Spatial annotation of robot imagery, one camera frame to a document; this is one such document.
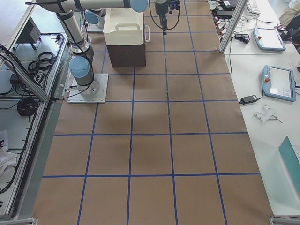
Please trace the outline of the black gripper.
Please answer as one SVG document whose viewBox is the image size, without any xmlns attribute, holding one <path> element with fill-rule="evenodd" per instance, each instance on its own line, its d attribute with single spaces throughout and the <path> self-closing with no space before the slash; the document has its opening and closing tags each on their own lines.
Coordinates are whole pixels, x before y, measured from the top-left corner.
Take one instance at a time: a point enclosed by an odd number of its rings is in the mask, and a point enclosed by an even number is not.
<svg viewBox="0 0 300 225">
<path fill-rule="evenodd" d="M 169 12 L 169 0 L 154 0 L 156 14 L 159 15 L 163 35 L 167 35 L 168 25 L 166 14 Z"/>
</svg>

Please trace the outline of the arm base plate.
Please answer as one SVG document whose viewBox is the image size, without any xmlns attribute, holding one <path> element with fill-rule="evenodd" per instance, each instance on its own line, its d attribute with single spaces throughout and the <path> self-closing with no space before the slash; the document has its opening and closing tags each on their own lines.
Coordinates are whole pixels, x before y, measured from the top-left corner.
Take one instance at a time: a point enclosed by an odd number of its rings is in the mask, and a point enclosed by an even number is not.
<svg viewBox="0 0 300 225">
<path fill-rule="evenodd" d="M 107 86 L 108 86 L 108 74 L 94 74 L 94 81 L 91 86 L 83 91 L 85 88 L 77 86 L 75 78 L 73 78 L 72 86 L 70 89 L 70 95 L 67 102 L 70 104 L 92 104 L 92 103 L 105 103 Z"/>
</svg>

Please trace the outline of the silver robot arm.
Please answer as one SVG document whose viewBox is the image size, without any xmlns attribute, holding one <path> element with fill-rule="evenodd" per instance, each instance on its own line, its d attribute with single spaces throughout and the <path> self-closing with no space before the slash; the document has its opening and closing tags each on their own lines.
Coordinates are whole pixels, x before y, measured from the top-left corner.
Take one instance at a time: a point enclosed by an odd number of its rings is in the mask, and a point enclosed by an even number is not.
<svg viewBox="0 0 300 225">
<path fill-rule="evenodd" d="M 69 70 L 77 82 L 78 95 L 95 96 L 99 92 L 99 82 L 95 80 L 93 72 L 93 48 L 83 36 L 74 16 L 75 10 L 133 9 L 142 13 L 150 8 L 149 0 L 34 0 L 26 5 L 37 5 L 43 9 L 54 12 L 60 21 L 71 44 L 74 58 L 70 61 Z"/>
<path fill-rule="evenodd" d="M 103 28 L 106 16 L 106 9 L 89 9 L 84 13 L 85 19 L 90 24 L 94 24 L 98 28 Z"/>
</svg>

